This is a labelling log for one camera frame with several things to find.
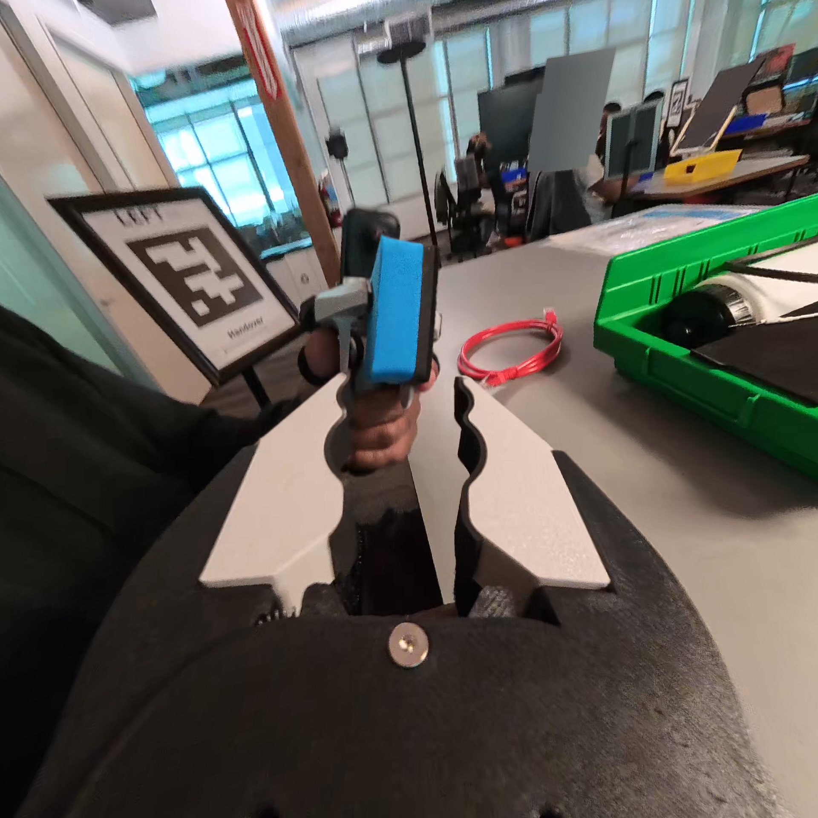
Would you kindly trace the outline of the blue black sponge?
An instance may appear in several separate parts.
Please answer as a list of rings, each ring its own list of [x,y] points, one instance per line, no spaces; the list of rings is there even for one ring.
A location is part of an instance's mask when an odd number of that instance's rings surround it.
[[[438,264],[433,248],[380,239],[370,278],[363,363],[355,386],[417,386],[431,376],[438,326]]]

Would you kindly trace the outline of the clear bag of papers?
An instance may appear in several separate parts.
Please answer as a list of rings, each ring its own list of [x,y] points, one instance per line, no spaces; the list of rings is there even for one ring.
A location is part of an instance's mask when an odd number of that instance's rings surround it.
[[[611,258],[767,209],[765,205],[665,204],[553,235],[542,244]]]

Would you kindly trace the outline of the person's left hand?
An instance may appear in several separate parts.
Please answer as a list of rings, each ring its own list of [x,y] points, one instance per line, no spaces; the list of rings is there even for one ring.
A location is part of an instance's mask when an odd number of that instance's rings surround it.
[[[372,472],[404,461],[417,435],[421,413],[420,394],[429,391],[439,374],[439,361],[432,358],[429,379],[415,387],[411,402],[404,405],[401,389],[384,384],[357,394],[350,416],[348,465],[357,472]],[[321,386],[340,371],[340,347],[334,330],[319,328],[308,335],[298,357],[302,377]]]

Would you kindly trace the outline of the white cylinder with black cap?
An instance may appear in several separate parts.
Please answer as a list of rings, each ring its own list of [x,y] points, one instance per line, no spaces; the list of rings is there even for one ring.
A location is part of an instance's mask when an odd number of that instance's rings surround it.
[[[661,336],[692,350],[727,335],[750,307],[781,314],[816,298],[815,273],[728,271],[675,296],[661,312]]]

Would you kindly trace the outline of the slim silver air duct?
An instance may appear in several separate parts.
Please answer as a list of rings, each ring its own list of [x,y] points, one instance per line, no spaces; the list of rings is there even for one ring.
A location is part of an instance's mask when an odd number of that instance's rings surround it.
[[[515,15],[570,6],[571,1],[285,1],[272,18],[292,47],[356,32],[379,35],[387,21],[427,16],[433,34],[448,34]]]

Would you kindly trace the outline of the chair with dark jacket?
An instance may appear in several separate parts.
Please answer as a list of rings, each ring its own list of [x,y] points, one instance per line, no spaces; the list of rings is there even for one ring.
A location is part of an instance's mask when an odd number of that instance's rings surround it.
[[[483,203],[484,192],[475,154],[455,161],[455,188],[444,170],[435,176],[434,204],[437,223],[446,229],[447,261],[461,262],[471,254],[477,258],[487,252],[494,212]]]

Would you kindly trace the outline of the green plastic bin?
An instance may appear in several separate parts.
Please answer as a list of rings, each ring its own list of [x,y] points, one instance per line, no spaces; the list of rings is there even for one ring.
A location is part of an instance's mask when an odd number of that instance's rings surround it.
[[[594,321],[594,347],[615,367],[812,479],[816,409],[778,389],[705,363],[661,339],[660,311],[725,265],[816,237],[816,196],[673,237],[609,259]]]

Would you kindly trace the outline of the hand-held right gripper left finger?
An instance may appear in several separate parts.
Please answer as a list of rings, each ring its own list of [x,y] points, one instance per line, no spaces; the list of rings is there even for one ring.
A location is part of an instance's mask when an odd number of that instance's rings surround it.
[[[199,575],[206,588],[263,586],[286,615],[335,576],[331,539],[344,513],[349,374],[337,374],[256,445]]]

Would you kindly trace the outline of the wooden desk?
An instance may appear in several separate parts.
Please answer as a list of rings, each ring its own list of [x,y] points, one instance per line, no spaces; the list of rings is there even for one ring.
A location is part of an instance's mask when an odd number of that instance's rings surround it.
[[[654,175],[642,185],[635,186],[630,198],[644,201],[681,202],[696,196],[705,196],[720,190],[728,190],[758,179],[791,172],[808,164],[809,155],[751,158],[738,161],[729,173],[708,179],[697,179],[693,171],[687,172],[688,163],[681,163],[683,173],[680,181],[669,179],[666,173]]]

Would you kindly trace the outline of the black monitor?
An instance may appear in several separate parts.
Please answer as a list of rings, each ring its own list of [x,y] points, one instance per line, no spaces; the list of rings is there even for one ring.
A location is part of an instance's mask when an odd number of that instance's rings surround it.
[[[537,97],[543,77],[505,85],[477,96],[480,131],[487,138],[487,169],[503,164],[524,164],[529,153]]]

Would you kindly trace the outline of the small yellow bin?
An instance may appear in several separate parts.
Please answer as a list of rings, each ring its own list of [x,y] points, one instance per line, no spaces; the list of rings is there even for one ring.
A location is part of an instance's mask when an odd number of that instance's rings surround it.
[[[682,158],[667,165],[663,180],[669,186],[682,186],[726,178],[734,171],[742,153],[742,149],[722,150]]]

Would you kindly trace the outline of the white low cabinet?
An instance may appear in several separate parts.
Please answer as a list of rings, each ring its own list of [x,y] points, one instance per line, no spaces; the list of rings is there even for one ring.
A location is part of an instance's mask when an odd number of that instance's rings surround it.
[[[316,251],[310,247],[262,260],[268,273],[299,312],[303,301],[328,288]]]

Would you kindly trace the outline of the black sheet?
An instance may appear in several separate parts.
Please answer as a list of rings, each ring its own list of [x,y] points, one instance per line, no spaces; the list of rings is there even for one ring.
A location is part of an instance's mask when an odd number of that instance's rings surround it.
[[[713,366],[817,405],[817,316],[744,325],[692,354]]]

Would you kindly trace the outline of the small cream-framed board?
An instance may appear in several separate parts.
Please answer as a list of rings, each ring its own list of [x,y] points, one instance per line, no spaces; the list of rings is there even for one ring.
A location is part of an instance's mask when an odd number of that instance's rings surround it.
[[[750,63],[717,74],[670,148],[671,157],[700,155],[714,149],[764,61],[764,56],[758,56]]]

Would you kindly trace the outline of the grey-backed monitor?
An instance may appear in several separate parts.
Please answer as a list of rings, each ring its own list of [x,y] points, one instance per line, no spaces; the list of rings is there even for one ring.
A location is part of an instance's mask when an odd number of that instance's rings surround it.
[[[606,123],[605,179],[654,172],[662,129],[662,100],[611,114]]]

